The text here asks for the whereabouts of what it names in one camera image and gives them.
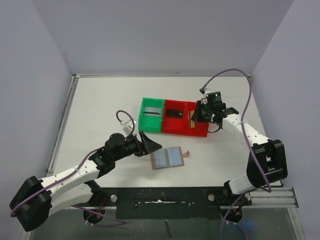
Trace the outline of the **gold card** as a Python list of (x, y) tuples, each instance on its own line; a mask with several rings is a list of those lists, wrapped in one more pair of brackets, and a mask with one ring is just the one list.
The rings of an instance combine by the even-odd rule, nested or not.
[(188, 112), (188, 127), (189, 127), (190, 129), (195, 128), (195, 125), (196, 125), (196, 124), (195, 124), (195, 121), (193, 120), (194, 114), (195, 114), (195, 111), (194, 111), (194, 110), (191, 110), (191, 111)]

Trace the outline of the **tan leather card holder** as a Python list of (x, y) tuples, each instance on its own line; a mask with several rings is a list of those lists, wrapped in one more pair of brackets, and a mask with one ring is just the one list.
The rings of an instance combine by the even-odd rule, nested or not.
[(180, 146), (162, 148), (150, 155), (153, 170), (183, 167), (184, 158), (189, 157), (190, 152), (182, 152)]

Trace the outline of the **red double plastic bin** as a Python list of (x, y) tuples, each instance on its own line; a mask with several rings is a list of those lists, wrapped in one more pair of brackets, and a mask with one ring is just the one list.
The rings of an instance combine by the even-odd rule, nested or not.
[[(183, 118), (166, 117), (167, 109), (183, 111)], [(161, 133), (189, 137), (207, 137), (209, 127), (207, 123), (195, 122), (195, 128), (189, 128), (188, 112), (195, 109), (196, 102), (165, 99)]]

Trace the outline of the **green plastic bin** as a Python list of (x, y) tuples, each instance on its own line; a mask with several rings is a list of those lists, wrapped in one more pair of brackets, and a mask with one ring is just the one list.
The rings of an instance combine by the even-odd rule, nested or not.
[[(164, 112), (165, 100), (161, 98), (148, 98), (143, 97), (141, 101), (139, 117), (138, 117), (138, 130), (149, 133), (160, 133), (162, 126), (162, 117)], [(160, 117), (146, 116), (143, 114), (144, 107), (157, 107), (161, 108)]]

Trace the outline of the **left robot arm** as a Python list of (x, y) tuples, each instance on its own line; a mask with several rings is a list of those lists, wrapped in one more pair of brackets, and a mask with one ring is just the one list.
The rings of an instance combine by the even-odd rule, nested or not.
[(95, 206), (102, 199), (95, 180), (111, 172), (116, 161), (131, 155), (149, 155), (161, 148), (143, 131), (129, 137), (114, 133), (80, 164), (49, 177), (27, 178), (9, 204), (10, 217), (17, 218), (23, 229), (30, 232), (60, 210), (82, 203)]

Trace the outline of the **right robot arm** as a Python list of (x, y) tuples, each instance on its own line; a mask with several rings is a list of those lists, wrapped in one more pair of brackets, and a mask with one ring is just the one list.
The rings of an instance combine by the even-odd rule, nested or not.
[(272, 140), (258, 132), (245, 122), (235, 108), (226, 107), (219, 91), (205, 88), (200, 92), (202, 98), (196, 102), (191, 120), (217, 125), (249, 150), (246, 172), (227, 182), (228, 188), (222, 192), (223, 200), (227, 204), (235, 204), (242, 193), (288, 177), (285, 146), (282, 141)]

